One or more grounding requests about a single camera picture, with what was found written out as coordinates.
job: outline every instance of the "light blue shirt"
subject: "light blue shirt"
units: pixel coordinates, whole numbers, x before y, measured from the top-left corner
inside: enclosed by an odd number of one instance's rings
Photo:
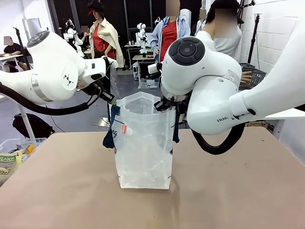
[[[165,17],[161,22],[159,22],[156,28],[152,32],[151,36],[151,47],[153,50],[153,57],[155,60],[160,61],[160,55],[156,55],[156,49],[160,49],[162,46],[162,31],[163,28],[167,26],[168,20],[170,17]],[[177,26],[178,26],[178,38],[187,37],[191,34],[191,29],[189,24],[183,17],[177,17]]]

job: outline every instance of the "red label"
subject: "red label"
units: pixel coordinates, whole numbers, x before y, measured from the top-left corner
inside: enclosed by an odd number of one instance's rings
[[[125,133],[126,133],[126,130],[127,130],[127,126],[126,126],[126,125],[123,125],[122,133],[125,134]]]

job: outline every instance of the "small white robot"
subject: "small white robot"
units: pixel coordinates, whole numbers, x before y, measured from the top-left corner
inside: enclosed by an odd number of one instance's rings
[[[146,25],[140,23],[138,24],[137,28],[140,30],[140,32],[137,33],[137,45],[141,47],[140,54],[142,54],[143,57],[145,57],[147,54],[147,50],[146,50],[147,36],[145,34]]]
[[[81,50],[83,44],[82,40],[78,37],[77,31],[74,30],[75,26],[71,19],[66,22],[66,32],[63,34],[64,39],[76,50],[80,57],[84,57],[84,53]]]

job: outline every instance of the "white bag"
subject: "white bag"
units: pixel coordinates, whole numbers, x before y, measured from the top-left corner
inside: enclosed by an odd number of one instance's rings
[[[169,189],[176,110],[156,111],[159,97],[138,92],[117,101],[112,124],[121,188]]]

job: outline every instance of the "red dress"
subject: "red dress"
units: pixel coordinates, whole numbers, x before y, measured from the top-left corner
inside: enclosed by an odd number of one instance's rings
[[[106,41],[104,41],[102,38],[99,37],[98,35],[98,30],[99,30],[99,24],[97,25],[97,27],[95,28],[95,31],[93,33],[93,44],[94,44],[94,49],[100,52],[104,52],[106,51],[106,49],[109,46],[109,43],[107,43]],[[109,51],[109,53],[107,54],[108,57],[115,59],[115,52],[114,49],[111,49]]]
[[[165,54],[170,47],[170,45],[177,40],[177,22],[169,22],[167,26],[164,27],[162,31],[162,45],[160,53],[160,61],[164,60]]]

